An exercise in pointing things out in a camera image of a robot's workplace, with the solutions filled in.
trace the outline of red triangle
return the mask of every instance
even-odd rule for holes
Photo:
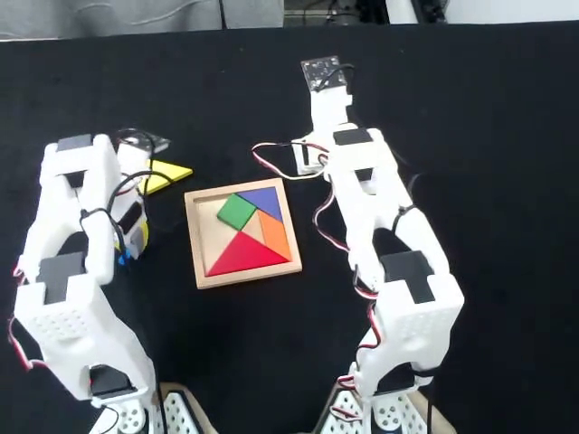
[[[211,267],[207,277],[245,269],[257,269],[283,262],[288,262],[288,260],[254,240],[246,233],[237,232],[232,242],[229,243],[219,259]]]

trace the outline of metal base plate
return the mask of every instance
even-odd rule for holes
[[[110,405],[110,407],[117,410],[114,404]],[[204,434],[199,428],[197,428],[195,417],[191,414],[189,406],[186,404],[181,393],[168,393],[165,399],[165,415],[167,434]],[[131,418],[134,418],[134,416],[131,415],[130,411],[120,412],[119,420],[117,421],[115,428],[112,428],[117,419],[117,414],[113,410],[104,409],[89,434],[118,434],[125,432],[123,427],[131,426],[133,423]],[[148,430],[145,430],[144,432],[147,432],[148,434],[163,433],[160,412],[157,414],[156,422],[156,427],[151,425],[148,427]]]
[[[355,414],[362,414],[352,392],[341,391],[331,404]],[[372,433],[396,432],[401,434],[426,434],[426,423],[406,394],[387,394],[373,399]],[[328,414],[319,434],[362,434],[362,422],[344,422]]]

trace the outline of blue triangle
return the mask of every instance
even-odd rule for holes
[[[247,202],[253,203],[260,210],[283,223],[280,202],[278,201],[278,194],[275,191],[275,187],[260,188],[259,190],[250,190],[249,192],[237,194]]]

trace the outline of black table surface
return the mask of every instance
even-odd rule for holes
[[[338,54],[357,67],[357,115],[384,132],[404,176],[425,174],[415,201],[466,299],[436,405],[461,433],[571,432],[578,51],[579,23],[0,43],[0,314],[13,309],[44,145],[126,126],[170,137],[163,159],[195,175],[151,198],[167,232],[118,270],[109,301],[160,379],[188,386],[223,434],[312,429],[367,329],[345,255],[311,224],[327,184],[286,183],[303,272],[207,291],[195,288],[182,193],[270,177],[249,147],[311,129],[299,62]],[[271,157],[292,167],[287,148]],[[344,233],[337,212],[323,224]],[[0,348],[3,432],[88,432],[87,402]]]

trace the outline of white robotic arm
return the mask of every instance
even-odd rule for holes
[[[371,408],[380,395],[413,391],[432,380],[464,298],[382,133],[347,122],[352,99],[344,71],[352,68],[336,56],[302,62],[314,130],[292,146],[300,175],[321,172],[331,184],[346,225],[349,266],[375,300],[372,327],[343,377],[346,384],[340,382],[356,391],[364,431],[370,432]],[[379,258],[373,244],[378,228],[392,231],[410,251]],[[407,368],[405,381],[391,381],[401,367]]]
[[[121,413],[146,410],[156,429],[154,366],[100,288],[113,278],[116,248],[126,247],[123,259],[137,258],[147,245],[139,179],[115,191],[123,176],[146,171],[149,157],[129,143],[115,153],[104,135],[70,137],[45,148],[38,212],[17,266],[28,284],[17,290],[14,317],[76,399],[116,405]],[[86,255],[59,254],[80,231],[88,238]],[[127,426],[121,431],[140,432],[147,418],[134,419],[137,425],[120,423]]]

